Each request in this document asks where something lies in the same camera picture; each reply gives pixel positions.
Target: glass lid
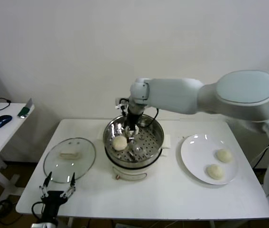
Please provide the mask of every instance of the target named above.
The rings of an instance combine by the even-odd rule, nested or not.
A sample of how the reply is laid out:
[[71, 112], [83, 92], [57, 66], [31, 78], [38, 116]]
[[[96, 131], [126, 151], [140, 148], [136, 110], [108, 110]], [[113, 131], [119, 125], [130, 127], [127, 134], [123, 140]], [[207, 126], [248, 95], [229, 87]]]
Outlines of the glass lid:
[[75, 179], [82, 177], [93, 165], [95, 147], [87, 139], [66, 139], [50, 150], [44, 161], [44, 172], [52, 172], [51, 181], [68, 183], [73, 173]]

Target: power cord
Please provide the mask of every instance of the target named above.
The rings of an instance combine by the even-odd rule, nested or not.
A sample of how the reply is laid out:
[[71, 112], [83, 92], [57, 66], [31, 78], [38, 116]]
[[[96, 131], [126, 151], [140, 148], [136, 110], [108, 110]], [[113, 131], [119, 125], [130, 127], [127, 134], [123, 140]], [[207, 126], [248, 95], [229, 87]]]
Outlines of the power cord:
[[11, 101], [6, 99], [6, 98], [0, 97], [0, 100], [5, 100], [8, 103], [7, 106], [5, 106], [3, 108], [0, 108], [0, 111], [8, 108], [10, 106], [10, 104], [11, 104]]
[[153, 117], [153, 119], [151, 120], [151, 122], [148, 125], [146, 125], [146, 126], [140, 126], [140, 127], [141, 128], [147, 128], [147, 127], [151, 126], [152, 123], [155, 121], [156, 117], [158, 116], [158, 113], [159, 113], [159, 109], [157, 108], [157, 113], [155, 114], [155, 116]]
[[168, 224], [168, 225], [165, 226], [164, 228], [170, 227], [170, 226], [172, 226], [173, 224], [175, 224], [176, 222], [178, 222], [178, 220], [177, 220], [177, 221], [174, 221], [174, 222], [172, 222], [172, 223], [170, 223], [170, 224]]
[[263, 154], [262, 154], [262, 156], [259, 158], [259, 160], [257, 161], [257, 163], [253, 166], [253, 168], [252, 169], [255, 169], [256, 167], [257, 167], [257, 165], [260, 163], [260, 161], [263, 159], [263, 157], [264, 157], [264, 155], [265, 155], [265, 153], [266, 153], [266, 151], [269, 149], [269, 144], [268, 144], [268, 146], [264, 149], [264, 152], [263, 152]]
[[34, 207], [35, 207], [35, 205], [37, 205], [37, 204], [43, 204], [43, 202], [40, 201], [40, 202], [36, 202], [36, 203], [34, 203], [34, 204], [32, 205], [32, 207], [31, 207], [31, 212], [32, 212], [33, 216], [34, 216], [38, 221], [40, 221], [40, 217], [38, 217], [38, 216], [36, 215], [35, 211], [34, 211]]

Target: computer mouse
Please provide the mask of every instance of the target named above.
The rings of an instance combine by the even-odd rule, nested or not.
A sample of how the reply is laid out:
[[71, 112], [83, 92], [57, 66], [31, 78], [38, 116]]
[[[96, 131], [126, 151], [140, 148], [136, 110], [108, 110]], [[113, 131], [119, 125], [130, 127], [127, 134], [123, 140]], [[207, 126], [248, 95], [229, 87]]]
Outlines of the computer mouse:
[[10, 115], [2, 115], [0, 116], [0, 128], [12, 120], [12, 116]]

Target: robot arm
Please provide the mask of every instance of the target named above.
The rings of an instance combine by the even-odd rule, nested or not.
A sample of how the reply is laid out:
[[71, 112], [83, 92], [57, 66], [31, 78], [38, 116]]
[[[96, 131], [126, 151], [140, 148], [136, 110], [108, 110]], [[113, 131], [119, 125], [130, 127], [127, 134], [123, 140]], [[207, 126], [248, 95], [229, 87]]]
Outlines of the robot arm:
[[[237, 71], [217, 83], [195, 79], [137, 79], [132, 84], [127, 124], [135, 129], [139, 116], [152, 106], [181, 114], [206, 112], [244, 120], [269, 137], [269, 73]], [[269, 167], [264, 180], [269, 200]]]

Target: black cable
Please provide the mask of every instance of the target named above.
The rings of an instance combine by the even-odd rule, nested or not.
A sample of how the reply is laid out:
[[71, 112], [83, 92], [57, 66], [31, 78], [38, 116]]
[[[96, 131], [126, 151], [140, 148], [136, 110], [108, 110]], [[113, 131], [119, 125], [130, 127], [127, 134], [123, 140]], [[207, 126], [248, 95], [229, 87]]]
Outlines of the black cable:
[[157, 113], [156, 113], [156, 115], [154, 116], [154, 118], [151, 120], [151, 122], [150, 122], [147, 126], [141, 126], [141, 128], [147, 128], [147, 127], [149, 127], [150, 125], [152, 125], [152, 123], [155, 121], [156, 117], [158, 116], [158, 113], [159, 113], [159, 109], [157, 108]]
[[34, 212], [34, 207], [35, 207], [35, 205], [37, 205], [37, 204], [41, 204], [41, 203], [43, 203], [43, 202], [42, 202], [42, 201], [40, 201], [40, 202], [36, 202], [36, 203], [34, 203], [34, 204], [32, 205], [32, 207], [31, 207], [32, 214], [33, 214], [33, 216], [34, 216], [35, 218], [37, 218], [37, 220], [40, 220], [40, 217], [38, 217], [38, 216], [35, 214], [35, 212]]
[[10, 100], [8, 100], [8, 99], [6, 99], [6, 98], [3, 98], [3, 97], [0, 97], [0, 99], [5, 100], [5, 101], [8, 103], [7, 106], [5, 106], [5, 107], [3, 107], [3, 108], [0, 108], [0, 111], [1, 111], [1, 110], [4, 110], [4, 109], [6, 109], [6, 108], [8, 108], [8, 107], [10, 106], [10, 104], [11, 104], [11, 101], [10, 101]]
[[2, 224], [2, 225], [4, 225], [4, 226], [11, 226], [11, 225], [13, 225], [14, 223], [16, 223], [18, 220], [20, 220], [22, 216], [23, 216], [23, 215], [19, 216], [19, 217], [18, 217], [17, 219], [15, 219], [13, 222], [9, 222], [9, 223], [5, 223], [5, 222], [2, 222], [2, 221], [0, 220], [0, 224]]
[[260, 159], [258, 160], [258, 162], [253, 166], [252, 169], [255, 169], [257, 167], [257, 165], [259, 164], [259, 162], [262, 160], [262, 158], [264, 157], [266, 151], [269, 149], [269, 144], [267, 146], [267, 148], [265, 149], [264, 153], [262, 154], [262, 156], [260, 157]]
[[10, 226], [16, 223], [23, 215], [20, 215], [17, 219], [12, 222], [6, 223], [1, 221], [1, 218], [6, 217], [13, 209], [13, 203], [8, 199], [0, 201], [0, 223], [4, 226]]
[[90, 226], [90, 221], [91, 221], [91, 218], [88, 220], [87, 228], [89, 228]]

